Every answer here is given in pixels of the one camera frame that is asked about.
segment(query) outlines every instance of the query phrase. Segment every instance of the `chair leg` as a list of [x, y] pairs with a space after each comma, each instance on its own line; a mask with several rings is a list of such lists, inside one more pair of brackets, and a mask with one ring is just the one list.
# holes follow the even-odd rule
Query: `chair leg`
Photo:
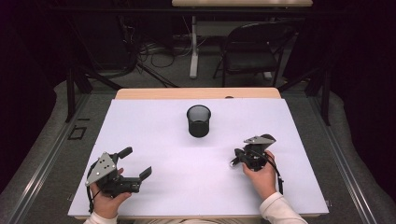
[[218, 62], [218, 66], [216, 66], [216, 70], [215, 70], [215, 74], [213, 74], [213, 78], [215, 78], [216, 75], [218, 74], [221, 63], [222, 63], [222, 57], [221, 57], [220, 61]]
[[277, 75], [279, 74], [279, 68], [280, 68], [280, 63], [282, 62], [282, 57], [283, 57], [283, 49], [279, 52], [279, 57], [277, 58], [277, 68], [275, 71], [275, 75], [273, 77], [273, 84], [272, 84], [273, 87], [276, 85]]
[[221, 87], [225, 87], [225, 68], [222, 71]]

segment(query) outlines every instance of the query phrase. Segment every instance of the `dark background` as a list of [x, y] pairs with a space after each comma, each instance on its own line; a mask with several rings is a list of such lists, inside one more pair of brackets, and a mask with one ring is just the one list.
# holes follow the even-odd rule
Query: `dark background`
[[[64, 6], [79, 2], [50, 3]], [[100, 6], [112, 4], [105, 0], [85, 4], [93, 2]], [[171, 6], [170, 0], [137, 3]], [[3, 1], [1, 4], [0, 190], [3, 190], [50, 117], [56, 100], [53, 88], [65, 80], [71, 64], [78, 62], [94, 69], [123, 69], [130, 61], [121, 42], [118, 18], [114, 16], [79, 15], [70, 22], [64, 16], [51, 15], [49, 18], [34, 1]], [[340, 27], [349, 20], [308, 19], [284, 74], [287, 78], [296, 78], [320, 64], [329, 50], [338, 52], [332, 67], [332, 91], [344, 100], [357, 152], [377, 183], [394, 201], [396, 18], [392, 10], [395, 5], [392, 0], [314, 1], [315, 9], [353, 6], [359, 14], [347, 29]], [[172, 35], [183, 33], [184, 29], [179, 17], [162, 16], [140, 22], [144, 27], [142, 33], [165, 46], [171, 46]], [[345, 36], [344, 45], [342, 48], [335, 45], [340, 48], [334, 49], [339, 36]], [[94, 51], [96, 45], [109, 49]]]

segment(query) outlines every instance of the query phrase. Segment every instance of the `white paper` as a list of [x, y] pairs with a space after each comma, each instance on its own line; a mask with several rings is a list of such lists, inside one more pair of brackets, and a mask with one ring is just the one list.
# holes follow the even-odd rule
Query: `white paper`
[[[187, 110], [211, 110], [210, 131], [203, 138], [188, 132]], [[140, 192], [119, 210], [121, 217], [259, 216], [260, 197], [242, 172], [230, 167], [233, 150], [245, 139], [265, 133], [284, 179], [284, 195], [297, 213], [327, 214], [303, 144], [283, 99], [113, 100], [92, 150], [88, 168], [104, 151], [132, 147], [119, 160], [123, 175], [136, 177], [152, 167]], [[83, 176], [69, 216], [88, 216]]]

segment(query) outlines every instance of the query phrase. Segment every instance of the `hand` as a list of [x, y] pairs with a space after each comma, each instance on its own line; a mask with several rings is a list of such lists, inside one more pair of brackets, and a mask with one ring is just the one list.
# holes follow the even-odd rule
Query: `hand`
[[96, 183], [92, 183], [90, 185], [90, 189], [92, 195], [97, 194], [93, 199], [93, 211], [100, 217], [107, 219], [116, 217], [120, 205], [132, 195], [130, 192], [124, 192], [119, 194], [117, 197], [112, 198], [109, 195], [105, 195], [102, 191], [99, 192], [99, 187], [96, 185]]
[[[269, 160], [275, 164], [274, 155], [266, 150], [269, 155]], [[244, 173], [247, 175], [254, 189], [259, 193], [260, 197], [265, 201], [269, 196], [276, 192], [276, 173], [274, 168], [268, 162], [260, 169], [260, 171], [254, 172], [248, 168], [248, 166], [242, 163]]]

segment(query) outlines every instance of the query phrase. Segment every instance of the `metal rail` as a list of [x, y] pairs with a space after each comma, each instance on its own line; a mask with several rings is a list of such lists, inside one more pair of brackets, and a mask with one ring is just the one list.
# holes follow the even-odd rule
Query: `metal rail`
[[330, 140], [330, 143], [332, 145], [332, 155], [334, 156], [335, 163], [340, 170], [341, 176], [344, 178], [346, 188], [348, 189], [349, 194], [354, 204], [356, 205], [362, 222], [364, 224], [376, 224], [377, 222], [375, 220], [375, 216], [363, 195], [358, 181], [356, 180], [352, 170], [347, 163], [347, 159], [343, 153], [343, 150], [338, 145], [338, 142], [332, 132], [332, 128], [330, 126], [327, 126], [321, 118], [318, 99], [316, 97], [308, 97], [308, 100], [314, 110], [318, 123], [320, 124], [323, 132], [326, 133], [327, 137]]
[[81, 95], [81, 98], [80, 100], [78, 100], [78, 104], [76, 106], [76, 115], [71, 118], [70, 122], [65, 123], [62, 127], [54, 144], [49, 150], [47, 157], [40, 163], [40, 165], [36, 169], [34, 175], [27, 184], [22, 196], [15, 205], [14, 210], [11, 212], [6, 222], [7, 224], [24, 223], [23, 219], [29, 211], [29, 208], [32, 206], [38, 192], [41, 190], [41, 187], [43, 186], [47, 176], [49, 175], [53, 164], [56, 162], [56, 159], [61, 152], [64, 140], [73, 129], [74, 124], [78, 118], [78, 114], [82, 111], [84, 105], [87, 104], [89, 98], [90, 95], [88, 94]]

